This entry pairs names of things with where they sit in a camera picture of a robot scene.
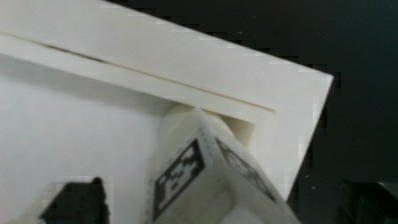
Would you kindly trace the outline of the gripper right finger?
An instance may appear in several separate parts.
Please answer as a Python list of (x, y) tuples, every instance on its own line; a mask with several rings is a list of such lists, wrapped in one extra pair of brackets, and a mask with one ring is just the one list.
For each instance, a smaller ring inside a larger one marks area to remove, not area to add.
[(343, 182), (337, 224), (398, 224), (398, 183)]

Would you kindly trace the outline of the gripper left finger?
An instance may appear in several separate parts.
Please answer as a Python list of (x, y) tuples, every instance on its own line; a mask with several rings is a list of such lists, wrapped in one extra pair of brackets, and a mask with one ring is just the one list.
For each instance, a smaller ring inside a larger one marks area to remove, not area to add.
[(110, 224), (106, 193), (99, 177), (69, 182), (39, 216), (44, 224)]

